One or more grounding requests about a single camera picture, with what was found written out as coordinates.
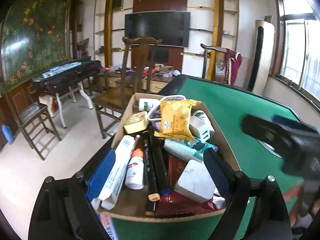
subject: chair backrest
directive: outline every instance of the chair backrest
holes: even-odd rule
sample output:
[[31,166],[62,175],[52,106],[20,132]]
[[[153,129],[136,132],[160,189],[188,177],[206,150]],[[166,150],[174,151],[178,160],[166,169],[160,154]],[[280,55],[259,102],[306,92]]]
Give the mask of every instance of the chair backrest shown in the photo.
[[[124,57],[123,57],[123,63],[122,63],[122,79],[124,79],[123,76],[125,77],[125,69],[127,66],[128,54],[129,54],[129,49],[131,45],[137,44],[137,46],[139,46],[139,54],[138,54],[138,60],[137,60],[138,63],[135,66],[136,67],[135,74],[132,78],[133,94],[137,92],[141,92],[143,70],[148,61],[150,45],[153,45],[153,51],[151,53],[150,67],[149,67],[148,79],[147,79],[147,92],[149,92],[150,81],[151,81],[151,71],[152,71],[152,67],[154,66],[155,53],[156,53],[157,45],[160,44],[162,40],[161,39],[156,40],[155,38],[152,38],[152,37],[140,37],[140,38],[134,38],[134,39],[123,37],[122,41],[125,44]],[[122,80],[121,82],[123,86],[122,88],[124,89],[125,87],[124,80]]]
[[[227,53],[227,49],[217,47],[217,46],[206,46],[204,44],[200,44],[200,46],[204,49],[204,62],[203,62],[203,69],[202,69],[202,78],[205,78],[205,73],[207,69],[207,58],[208,58],[208,50],[214,50],[217,52],[215,56],[215,63],[219,60],[222,60],[224,62],[224,55]],[[213,79],[215,80],[215,69],[213,70]]]

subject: blue bottle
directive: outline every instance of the blue bottle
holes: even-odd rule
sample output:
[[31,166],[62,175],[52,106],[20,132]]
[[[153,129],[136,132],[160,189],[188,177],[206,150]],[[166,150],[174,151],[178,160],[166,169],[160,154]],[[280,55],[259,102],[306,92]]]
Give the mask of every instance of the blue bottle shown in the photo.
[[9,126],[3,124],[2,125],[2,133],[3,133],[4,137],[7,139],[8,143],[13,144],[14,138],[12,136],[12,133],[11,133]]

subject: wooden chair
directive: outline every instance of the wooden chair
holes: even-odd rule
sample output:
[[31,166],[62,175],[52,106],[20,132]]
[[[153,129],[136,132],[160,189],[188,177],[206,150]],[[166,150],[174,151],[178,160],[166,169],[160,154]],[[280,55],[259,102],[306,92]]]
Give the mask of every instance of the wooden chair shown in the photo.
[[[206,68],[207,68],[207,58],[208,58],[208,50],[215,50],[217,52],[216,54],[216,60],[215,63],[217,63],[218,61],[220,62],[221,66],[218,66],[219,70],[223,70],[225,68],[225,54],[227,53],[227,49],[225,48],[221,48],[221,47],[217,47],[217,46],[206,46],[204,44],[200,44],[200,46],[204,49],[204,62],[203,62],[203,69],[202,69],[202,78],[205,78],[205,73],[206,73]],[[214,79],[215,81],[224,82],[225,76],[216,76],[215,75],[215,68],[213,69],[213,73],[212,75],[214,75]]]
[[[147,79],[147,92],[150,91],[150,82],[151,82],[151,70],[154,65],[154,57],[156,52],[156,47],[162,42],[162,40],[156,40],[151,37],[140,37],[135,39],[129,39],[126,37],[122,38],[122,41],[125,44],[124,57],[121,70],[121,82],[114,89],[108,89],[101,95],[97,95],[92,99],[92,102],[95,105],[97,119],[101,131],[102,138],[105,139],[106,136],[112,136],[107,131],[116,123],[120,122],[121,118],[115,116],[115,112],[123,114],[126,105],[128,104],[131,96],[136,92],[141,92],[142,89],[142,78],[143,70],[146,66],[150,45],[154,45],[154,50],[152,51],[150,59],[150,68],[148,71]],[[135,68],[135,73],[132,76],[126,77],[126,66],[128,60],[129,49],[131,45],[139,45],[139,54],[138,54],[138,65]],[[107,113],[107,109],[112,111],[112,114]],[[114,121],[106,128],[103,128],[101,114],[106,115],[114,119]]]
[[[9,98],[8,92],[5,88],[3,79],[0,79],[0,84],[2,86],[2,91],[4,93],[5,99],[9,105],[9,108],[12,112],[12,115],[19,127],[19,130],[21,131],[21,133],[23,134],[23,136],[26,138],[27,142],[29,143],[30,147],[32,149],[34,149],[37,154],[40,156],[40,158],[44,161],[45,158],[41,155],[41,153],[43,152],[44,149],[47,148],[47,146],[53,141],[54,138],[57,138],[59,141],[61,141],[60,135],[57,132],[57,129],[54,125],[54,123],[52,122],[52,119],[49,115],[48,112],[48,106],[45,104],[41,104],[39,102],[33,102],[30,106],[28,106],[25,110],[23,110],[20,114],[18,114],[18,112],[15,110],[15,108],[13,107],[13,104]],[[33,121],[38,119],[39,122],[34,125]],[[52,130],[47,128],[46,125],[44,124],[44,121],[49,120],[50,125],[52,127]],[[33,124],[32,129],[27,132],[26,131],[26,127],[30,124]],[[43,125],[43,128],[37,132],[36,135],[34,135],[32,138],[30,137],[31,134],[34,132],[34,130],[39,126],[39,125]],[[38,148],[36,147],[36,145],[33,143],[33,140],[43,131],[45,130],[46,133],[52,133],[54,136],[43,146],[43,148],[41,150],[38,150]]]

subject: white power adapter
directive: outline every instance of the white power adapter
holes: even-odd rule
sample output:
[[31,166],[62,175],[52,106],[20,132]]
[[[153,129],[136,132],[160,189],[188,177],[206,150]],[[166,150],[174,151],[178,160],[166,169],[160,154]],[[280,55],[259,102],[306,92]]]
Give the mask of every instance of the white power adapter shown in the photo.
[[193,136],[204,141],[210,139],[209,127],[204,121],[194,115],[190,117],[189,128]]

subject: window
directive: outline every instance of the window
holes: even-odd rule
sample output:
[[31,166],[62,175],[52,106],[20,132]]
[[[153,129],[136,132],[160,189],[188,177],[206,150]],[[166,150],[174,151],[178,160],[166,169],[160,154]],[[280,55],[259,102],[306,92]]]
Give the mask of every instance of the window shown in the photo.
[[320,22],[306,0],[276,0],[278,35],[272,74],[320,108]]

